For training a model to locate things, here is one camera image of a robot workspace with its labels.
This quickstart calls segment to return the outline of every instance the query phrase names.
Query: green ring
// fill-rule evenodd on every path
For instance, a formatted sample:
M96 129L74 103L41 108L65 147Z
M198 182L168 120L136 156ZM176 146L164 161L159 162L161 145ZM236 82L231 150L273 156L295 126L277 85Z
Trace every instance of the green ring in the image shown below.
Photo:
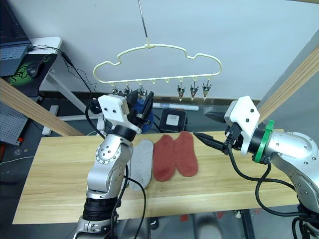
M268 138L269 138L271 132L272 132L273 129L274 129L274 124L275 124L275 121L274 121L274 120L270 120L270 121L268 122L268 125L267 125L266 128L265 128L264 136L263 136L263 138L262 138L262 140L261 140L261 143L260 143L260 145L259 145L259 148L258 148L258 150L257 150L256 156L255 156L255 159L254 159L254 161L255 161L256 163L259 163L259 162L260 162L261 156L263 155L265 146L266 146L266 144L267 144L267 142L268 142Z

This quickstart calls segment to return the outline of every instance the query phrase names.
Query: blue object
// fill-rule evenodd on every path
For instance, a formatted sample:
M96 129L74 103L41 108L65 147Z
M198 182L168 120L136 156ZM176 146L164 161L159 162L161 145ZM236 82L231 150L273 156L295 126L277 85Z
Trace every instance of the blue object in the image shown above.
M134 106L134 110L136 110L138 113L141 113L143 110L143 106L144 106L144 99L139 99L135 106ZM149 116L147 117L147 120L149 120L151 122L150 125L148 124L144 124L142 127L142 133L147 132L153 125L154 123L154 115L153 115L153 111L150 112Z

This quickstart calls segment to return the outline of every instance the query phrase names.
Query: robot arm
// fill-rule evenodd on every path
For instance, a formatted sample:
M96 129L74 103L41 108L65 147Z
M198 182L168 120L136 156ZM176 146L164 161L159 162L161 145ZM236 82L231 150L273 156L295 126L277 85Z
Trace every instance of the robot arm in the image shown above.
M119 207L118 195L121 190L126 165L132 155L132 141L142 132L143 124L153 106L153 92L144 101L142 112L134 110L138 92L128 98L117 95L101 96L97 106L104 117L112 123L112 132L99 145L95 161L87 178L87 192L84 211L79 218L74 239L116 238L111 234Z
M249 96L233 101L227 112L208 113L207 116L228 124L225 142L194 133L206 145L229 154L228 146L240 150L242 155L253 154L253 161L271 162L282 170L293 183L302 220L312 236L319 237L319 161L318 147L308 136L297 132L273 131L273 121L266 129L258 129L259 113Z

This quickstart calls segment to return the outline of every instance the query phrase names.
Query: red sock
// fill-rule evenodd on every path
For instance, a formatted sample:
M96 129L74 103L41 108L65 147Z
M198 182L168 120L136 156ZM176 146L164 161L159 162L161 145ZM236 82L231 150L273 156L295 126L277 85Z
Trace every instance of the red sock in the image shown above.
M169 180L175 172L174 163L174 140L164 134L154 144L153 151L153 174L157 181Z
M174 141L175 166L181 175L192 177L198 172L193 135L182 131Z

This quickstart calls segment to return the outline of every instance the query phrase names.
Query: gray floor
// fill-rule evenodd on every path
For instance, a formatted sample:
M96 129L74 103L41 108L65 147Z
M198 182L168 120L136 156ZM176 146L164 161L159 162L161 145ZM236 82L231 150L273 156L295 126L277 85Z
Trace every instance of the gray floor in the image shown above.
M59 116L81 114L70 102L63 99L45 99L42 105L49 109L50 105L60 105ZM222 111L227 107L216 107ZM161 110L154 109L155 114L160 116ZM225 130L225 125L213 122L203 115L203 108L198 112L187 111L188 131L217 131ZM73 121L70 125L88 134L93 130L86 121ZM25 156L34 156L41 139L42 126L28 121L22 137L24 142L21 146L8 145L5 150L3 161L9 161ZM13 183L13 185L0 186L0 239L71 239L76 223L69 224L42 224L42 225L12 225L14 213L28 174L32 159L24 159L0 166L0 181ZM279 207L279 211L294 211L295 206ZM292 218L279 218L268 214L261 209L250 210L253 220L254 231L257 239L290 239ZM244 231L241 219L234 217L232 211L217 212L224 239L243 239ZM159 228L152 231L152 239L192 239L191 216L189 220L182 222L180 215L173 217L161 217Z

